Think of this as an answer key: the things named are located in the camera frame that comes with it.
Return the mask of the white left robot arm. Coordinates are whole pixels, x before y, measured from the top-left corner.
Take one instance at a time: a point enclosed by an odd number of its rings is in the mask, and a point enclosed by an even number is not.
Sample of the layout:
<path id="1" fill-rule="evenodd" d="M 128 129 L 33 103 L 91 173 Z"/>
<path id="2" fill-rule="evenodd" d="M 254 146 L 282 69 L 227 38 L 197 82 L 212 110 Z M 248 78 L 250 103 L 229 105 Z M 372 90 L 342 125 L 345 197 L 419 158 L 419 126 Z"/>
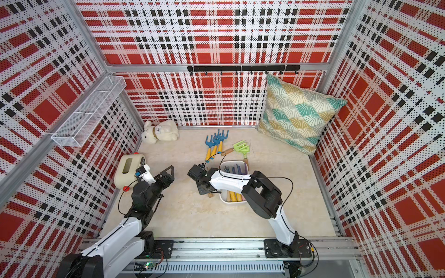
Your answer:
<path id="1" fill-rule="evenodd" d="M 104 238 L 79 254 L 69 254 L 60 263 L 58 278 L 115 278 L 136 257 L 151 254 L 154 236 L 146 227 L 151 221 L 162 191 L 175 180 L 169 166 L 155 177 L 148 165 L 136 170 L 132 206 L 123 220 Z"/>

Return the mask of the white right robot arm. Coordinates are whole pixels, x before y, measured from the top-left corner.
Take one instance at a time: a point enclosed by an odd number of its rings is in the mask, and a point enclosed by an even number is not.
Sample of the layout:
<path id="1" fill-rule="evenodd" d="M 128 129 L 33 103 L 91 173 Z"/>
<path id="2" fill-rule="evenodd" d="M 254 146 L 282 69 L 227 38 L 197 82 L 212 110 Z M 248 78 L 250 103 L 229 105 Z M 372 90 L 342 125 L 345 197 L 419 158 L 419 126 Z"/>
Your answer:
<path id="1" fill-rule="evenodd" d="M 200 195 L 222 190 L 241 194 L 258 216 L 268 220 L 281 245 L 288 249 L 296 247 L 299 234 L 287 219 L 282 193 L 262 172 L 232 174 L 214 167 L 207 170 L 205 165 L 195 164 L 188 171 L 188 176 L 196 182 Z"/>

